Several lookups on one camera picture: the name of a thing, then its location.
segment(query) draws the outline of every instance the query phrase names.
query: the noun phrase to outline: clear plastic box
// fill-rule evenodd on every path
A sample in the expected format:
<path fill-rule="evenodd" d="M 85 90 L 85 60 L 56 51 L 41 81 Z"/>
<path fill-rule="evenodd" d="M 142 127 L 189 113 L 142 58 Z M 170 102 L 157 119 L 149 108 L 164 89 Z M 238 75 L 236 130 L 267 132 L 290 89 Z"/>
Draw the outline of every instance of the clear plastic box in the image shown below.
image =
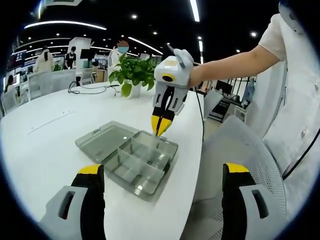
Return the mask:
<path fill-rule="evenodd" d="M 178 145 L 112 121 L 75 141 L 108 178 L 149 201 L 171 167 Z"/>

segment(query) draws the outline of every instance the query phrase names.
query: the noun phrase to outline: white shirt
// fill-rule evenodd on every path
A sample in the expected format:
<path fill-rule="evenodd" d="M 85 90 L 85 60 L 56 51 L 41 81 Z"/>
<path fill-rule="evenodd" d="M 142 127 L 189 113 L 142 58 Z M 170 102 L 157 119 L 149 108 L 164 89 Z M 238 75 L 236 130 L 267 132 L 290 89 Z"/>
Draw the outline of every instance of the white shirt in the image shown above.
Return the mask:
<path fill-rule="evenodd" d="M 320 65 L 307 36 L 294 32 L 280 14 L 271 18 L 259 45 L 281 61 L 287 59 L 286 105 L 263 138 L 283 175 L 304 154 L 320 128 Z M 319 167 L 320 139 L 284 180 L 288 219 L 295 217 L 307 200 Z"/>
<path fill-rule="evenodd" d="M 55 68 L 55 60 L 50 52 L 48 52 L 48 60 L 45 59 L 45 53 L 36 59 L 35 65 L 33 67 L 34 73 L 49 73 L 52 72 Z"/>

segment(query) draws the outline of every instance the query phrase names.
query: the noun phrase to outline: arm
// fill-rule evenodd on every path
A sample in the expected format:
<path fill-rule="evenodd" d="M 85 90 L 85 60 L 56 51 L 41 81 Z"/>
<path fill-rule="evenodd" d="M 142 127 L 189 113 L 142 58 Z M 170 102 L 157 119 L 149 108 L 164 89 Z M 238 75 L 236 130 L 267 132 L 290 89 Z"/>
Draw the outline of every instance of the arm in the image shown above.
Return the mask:
<path fill-rule="evenodd" d="M 258 45 L 252 51 L 195 67 L 190 75 L 191 87 L 203 81 L 255 76 L 279 61 L 279 58 Z"/>
<path fill-rule="evenodd" d="M 189 86 L 194 87 L 206 80 L 255 76 L 279 61 L 284 61 L 287 56 L 279 24 L 280 18 L 279 14 L 271 18 L 259 45 L 253 50 L 195 67 L 190 73 Z"/>
<path fill-rule="evenodd" d="M 35 65 L 34 65 L 34 67 L 33 67 L 33 72 L 34 73 L 37 73 L 38 72 L 38 70 L 39 70 L 39 57 L 36 59 L 36 61 L 35 61 Z"/>

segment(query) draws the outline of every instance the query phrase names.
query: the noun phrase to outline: office desk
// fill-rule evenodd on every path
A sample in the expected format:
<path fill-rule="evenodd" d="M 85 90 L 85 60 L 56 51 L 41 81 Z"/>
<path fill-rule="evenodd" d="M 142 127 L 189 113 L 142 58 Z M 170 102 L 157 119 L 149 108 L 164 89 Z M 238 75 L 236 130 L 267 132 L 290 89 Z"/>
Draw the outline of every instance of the office desk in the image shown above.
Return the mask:
<path fill-rule="evenodd" d="M 106 86 L 96 83 L 87 87 Z M 78 88 L 84 92 L 100 89 Z M 34 220 L 45 214 L 46 203 L 77 172 L 93 162 L 75 140 L 110 122 L 152 132 L 155 89 L 141 96 L 114 96 L 113 89 L 93 95 L 67 90 L 30 101 L 0 122 L 4 167 L 21 205 Z M 203 107 L 203 96 L 199 95 Z M 202 119 L 194 92 L 164 137 L 179 145 L 177 159 L 158 200 L 146 202 L 104 176 L 104 232 L 108 240 L 178 240 L 191 208 L 202 151 Z"/>

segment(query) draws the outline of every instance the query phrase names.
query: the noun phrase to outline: ceiling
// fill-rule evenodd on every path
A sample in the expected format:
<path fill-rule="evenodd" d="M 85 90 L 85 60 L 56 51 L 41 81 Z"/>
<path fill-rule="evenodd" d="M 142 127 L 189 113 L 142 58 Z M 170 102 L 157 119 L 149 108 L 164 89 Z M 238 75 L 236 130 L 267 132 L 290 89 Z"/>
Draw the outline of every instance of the ceiling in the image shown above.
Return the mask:
<path fill-rule="evenodd" d="M 133 54 L 146 51 L 148 54 L 159 55 L 156 51 L 128 39 L 132 37 L 162 53 L 168 51 L 166 43 L 170 43 L 174 48 L 188 50 L 194 60 L 200 62 L 198 37 L 201 36 L 204 61 L 209 62 L 237 54 L 236 50 L 244 52 L 254 48 L 267 28 L 271 16 L 278 12 L 278 2 L 196 0 L 200 22 L 194 21 L 190 0 L 83 0 L 78 6 L 45 7 L 42 9 L 40 20 L 36 8 L 25 25 L 64 20 L 98 25 L 107 29 L 73 24 L 29 27 L 19 34 L 18 42 L 25 46 L 17 48 L 15 52 L 30 51 L 43 46 L 67 46 L 69 39 L 56 38 L 71 39 L 86 35 L 92 38 L 95 47 L 112 49 L 119 40 L 126 40 Z M 136 14 L 137 18 L 132 19 L 132 14 Z M 256 37 L 251 36 L 252 31 L 257 33 Z M 51 40 L 29 44 L 43 39 Z M 67 49 L 59 47 L 50 51 L 64 54 L 67 53 Z M 34 53 L 27 53 L 26 58 Z"/>

